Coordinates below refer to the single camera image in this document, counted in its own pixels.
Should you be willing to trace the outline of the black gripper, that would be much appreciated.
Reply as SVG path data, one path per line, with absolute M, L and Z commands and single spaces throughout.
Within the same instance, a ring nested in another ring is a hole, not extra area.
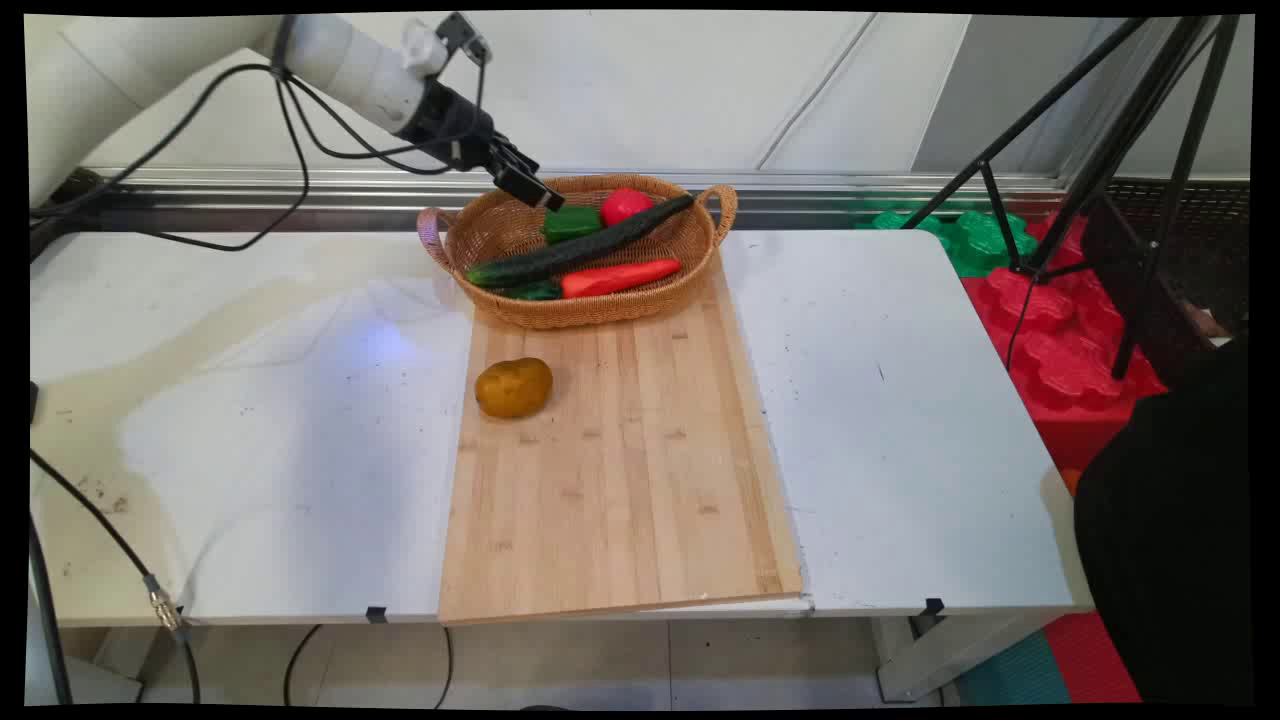
M 489 170 L 494 186 L 529 208 L 559 211 L 564 196 L 538 178 L 539 164 L 521 152 L 471 100 L 430 79 L 397 138 L 451 170 Z

